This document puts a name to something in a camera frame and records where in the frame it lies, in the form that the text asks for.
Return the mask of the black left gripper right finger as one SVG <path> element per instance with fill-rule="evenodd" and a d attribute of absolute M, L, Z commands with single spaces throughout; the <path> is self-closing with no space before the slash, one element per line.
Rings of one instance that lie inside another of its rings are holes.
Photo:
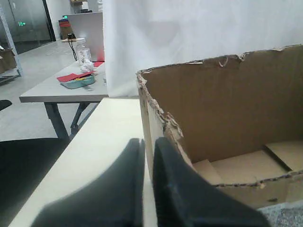
<path fill-rule="evenodd" d="M 160 227 L 268 227 L 259 211 L 199 176 L 167 138 L 155 141 L 153 191 Z"/>

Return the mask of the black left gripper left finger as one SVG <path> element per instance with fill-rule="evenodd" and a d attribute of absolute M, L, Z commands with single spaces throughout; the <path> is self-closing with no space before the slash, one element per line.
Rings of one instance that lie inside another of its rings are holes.
<path fill-rule="evenodd" d="M 144 141 L 130 139 L 102 175 L 44 207 L 32 226 L 141 227 L 144 170 Z"/>

